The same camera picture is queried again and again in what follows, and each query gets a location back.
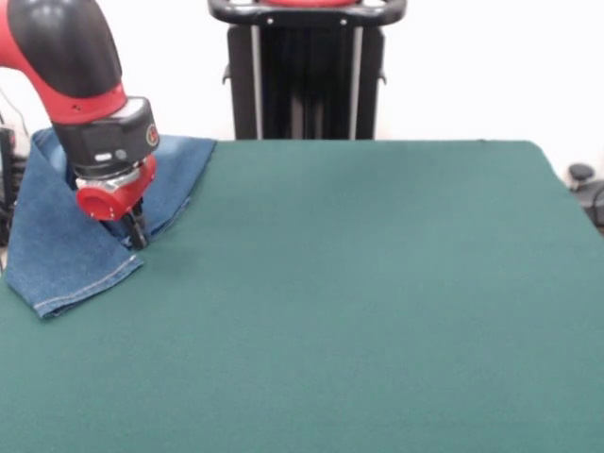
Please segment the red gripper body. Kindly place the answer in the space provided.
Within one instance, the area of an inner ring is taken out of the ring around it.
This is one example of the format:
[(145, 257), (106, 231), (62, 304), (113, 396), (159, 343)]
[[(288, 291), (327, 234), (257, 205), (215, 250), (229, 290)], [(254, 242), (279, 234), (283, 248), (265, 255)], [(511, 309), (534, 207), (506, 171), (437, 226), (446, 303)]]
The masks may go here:
[(95, 220), (120, 220), (143, 198), (156, 170), (156, 158), (150, 155), (120, 176), (110, 179), (78, 177), (75, 180), (77, 204)]

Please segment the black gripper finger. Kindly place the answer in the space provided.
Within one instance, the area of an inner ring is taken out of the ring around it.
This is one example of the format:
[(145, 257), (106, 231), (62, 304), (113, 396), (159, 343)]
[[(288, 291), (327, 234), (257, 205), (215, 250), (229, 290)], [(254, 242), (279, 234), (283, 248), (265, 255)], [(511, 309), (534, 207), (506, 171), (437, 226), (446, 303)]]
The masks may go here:
[(145, 233), (145, 218), (143, 201), (138, 201), (123, 217), (123, 224), (134, 249), (144, 249), (147, 246)]

